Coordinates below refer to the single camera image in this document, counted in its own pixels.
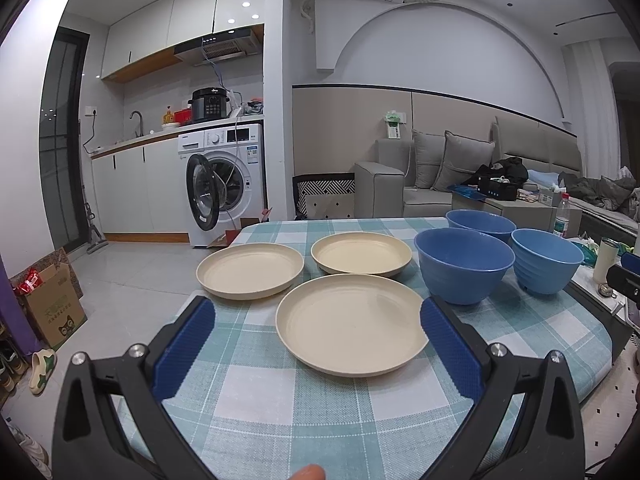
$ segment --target checkered tablecloth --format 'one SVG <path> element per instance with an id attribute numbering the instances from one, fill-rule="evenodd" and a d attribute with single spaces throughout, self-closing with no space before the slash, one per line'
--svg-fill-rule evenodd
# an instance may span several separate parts
<path id="1" fill-rule="evenodd" d="M 305 257 L 299 282 L 322 275 L 311 245 L 329 234 L 391 234 L 414 249 L 396 277 L 428 296 L 414 236 L 446 226 L 445 219 L 367 219 L 270 222 L 245 228 L 234 244 L 277 242 Z M 284 294 L 233 303 L 213 299 L 216 327 L 178 394 L 163 402 L 180 432 L 221 480 L 285 480 L 318 463 L 331 480 L 417 480 L 440 454 L 472 403 L 458 394 L 442 362 L 427 345 L 395 372 L 370 379 L 329 376 L 301 364 L 282 345 L 274 326 Z M 567 357 L 582 400 L 611 366 L 604 327 L 565 292 L 533 297 L 513 271 L 477 306 L 455 308 L 488 342 L 514 354 Z M 513 427 L 521 399 L 514 398 L 485 464 L 495 461 Z M 144 451 L 126 405 L 123 427 Z"/>

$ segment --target floor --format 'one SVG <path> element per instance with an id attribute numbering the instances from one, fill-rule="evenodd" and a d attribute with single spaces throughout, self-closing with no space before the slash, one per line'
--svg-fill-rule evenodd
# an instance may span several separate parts
<path id="1" fill-rule="evenodd" d="M 71 356 L 82 350 L 92 358 L 112 357 L 133 343 L 148 343 L 200 288 L 195 270 L 208 254 L 188 244 L 111 243 L 73 260 L 87 322 L 58 351 L 58 365 L 44 392 L 32 396 L 28 380 L 22 380 L 2 416 L 50 450 L 60 385 Z M 636 350 L 630 341 L 582 407 L 587 465 L 610 455 L 636 411 Z"/>
<path id="2" fill-rule="evenodd" d="M 114 357 L 133 343 L 149 343 L 188 295 L 200 288 L 195 271 L 208 254 L 189 244 L 112 242 L 72 261 L 88 319 L 60 347 L 58 364 L 43 393 L 31 395 L 28 372 L 2 407 L 2 416 L 51 450 L 60 386 L 71 356 L 82 350 L 91 358 Z"/>

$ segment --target red bag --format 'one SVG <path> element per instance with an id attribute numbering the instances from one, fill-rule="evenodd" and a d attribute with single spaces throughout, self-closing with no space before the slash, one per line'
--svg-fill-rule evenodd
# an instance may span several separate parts
<path id="1" fill-rule="evenodd" d="M 24 281 L 20 285 L 18 285 L 18 293 L 21 295 L 29 294 L 37 286 L 42 285 L 42 283 L 42 278 L 38 274 L 38 271 L 36 269 L 33 269 L 32 267 L 31 269 L 29 269 L 27 277 L 24 279 Z"/>

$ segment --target sofa armrest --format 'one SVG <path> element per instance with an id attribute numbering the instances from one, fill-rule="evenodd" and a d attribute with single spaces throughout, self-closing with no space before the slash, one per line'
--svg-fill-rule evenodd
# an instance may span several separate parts
<path id="1" fill-rule="evenodd" d="M 402 171 L 377 162 L 357 162 L 354 176 L 356 218 L 402 218 Z"/>

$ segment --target water bottle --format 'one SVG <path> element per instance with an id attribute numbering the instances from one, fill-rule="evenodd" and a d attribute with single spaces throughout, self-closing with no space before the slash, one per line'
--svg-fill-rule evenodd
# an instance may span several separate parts
<path id="1" fill-rule="evenodd" d="M 556 212 L 556 222 L 554 224 L 554 234 L 561 238 L 566 238 L 566 232 L 569 228 L 569 194 L 562 193 L 562 200 L 558 204 Z"/>

